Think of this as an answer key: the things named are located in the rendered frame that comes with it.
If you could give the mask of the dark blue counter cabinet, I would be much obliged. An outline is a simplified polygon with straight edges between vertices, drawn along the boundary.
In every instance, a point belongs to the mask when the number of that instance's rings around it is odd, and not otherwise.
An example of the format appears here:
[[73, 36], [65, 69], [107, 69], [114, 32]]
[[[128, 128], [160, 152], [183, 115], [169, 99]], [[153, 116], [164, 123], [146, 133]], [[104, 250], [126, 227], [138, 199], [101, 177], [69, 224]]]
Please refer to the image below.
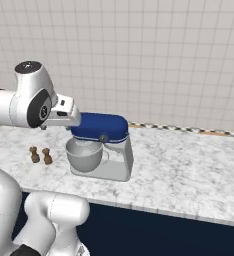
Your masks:
[[234, 256], [234, 227], [94, 203], [77, 233], [91, 256]]

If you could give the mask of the grey mixer bowl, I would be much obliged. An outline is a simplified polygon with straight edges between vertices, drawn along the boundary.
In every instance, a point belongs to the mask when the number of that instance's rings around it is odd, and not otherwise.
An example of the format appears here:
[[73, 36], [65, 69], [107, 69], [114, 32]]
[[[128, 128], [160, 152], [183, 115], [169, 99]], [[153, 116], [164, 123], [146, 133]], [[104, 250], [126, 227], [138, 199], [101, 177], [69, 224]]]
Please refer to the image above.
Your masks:
[[68, 161], [80, 173], [92, 172], [100, 165], [105, 164], [109, 159], [109, 154], [103, 158], [103, 153], [101, 142], [83, 141], [73, 137], [66, 143]]

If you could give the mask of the brown wooden shaker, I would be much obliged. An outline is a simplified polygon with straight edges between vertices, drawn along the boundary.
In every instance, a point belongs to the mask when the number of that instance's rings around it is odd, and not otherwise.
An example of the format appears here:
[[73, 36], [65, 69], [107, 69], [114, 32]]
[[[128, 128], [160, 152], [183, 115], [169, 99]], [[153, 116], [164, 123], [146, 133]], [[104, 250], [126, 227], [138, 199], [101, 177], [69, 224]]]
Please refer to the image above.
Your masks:
[[53, 163], [52, 157], [50, 156], [50, 149], [44, 148], [42, 150], [42, 153], [44, 154], [44, 162], [46, 165], [50, 165]]
[[29, 151], [31, 152], [31, 160], [33, 163], [38, 163], [40, 161], [39, 154], [37, 153], [37, 148], [35, 146], [32, 146], [29, 148]]

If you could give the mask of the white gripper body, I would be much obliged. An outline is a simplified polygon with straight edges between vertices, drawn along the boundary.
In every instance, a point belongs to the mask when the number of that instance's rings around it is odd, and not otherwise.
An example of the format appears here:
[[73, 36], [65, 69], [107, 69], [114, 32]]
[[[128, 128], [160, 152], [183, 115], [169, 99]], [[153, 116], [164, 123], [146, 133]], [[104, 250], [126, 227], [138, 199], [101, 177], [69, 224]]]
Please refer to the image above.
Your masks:
[[57, 105], [51, 109], [51, 112], [45, 122], [40, 126], [45, 130], [48, 126], [79, 126], [81, 123], [81, 114], [79, 109], [74, 105]]

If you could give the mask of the blue and grey stand mixer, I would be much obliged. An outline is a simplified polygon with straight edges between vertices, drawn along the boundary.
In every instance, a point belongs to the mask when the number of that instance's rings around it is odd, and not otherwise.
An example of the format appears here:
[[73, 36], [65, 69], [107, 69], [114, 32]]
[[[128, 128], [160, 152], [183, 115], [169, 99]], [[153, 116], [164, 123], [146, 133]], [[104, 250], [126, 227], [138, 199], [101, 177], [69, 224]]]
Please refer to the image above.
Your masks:
[[83, 177], [126, 182], [133, 168], [133, 151], [127, 120], [119, 115], [81, 113], [81, 124], [70, 128], [72, 138], [83, 141], [101, 142], [103, 158], [108, 161], [89, 173], [80, 173], [70, 165], [70, 171]]

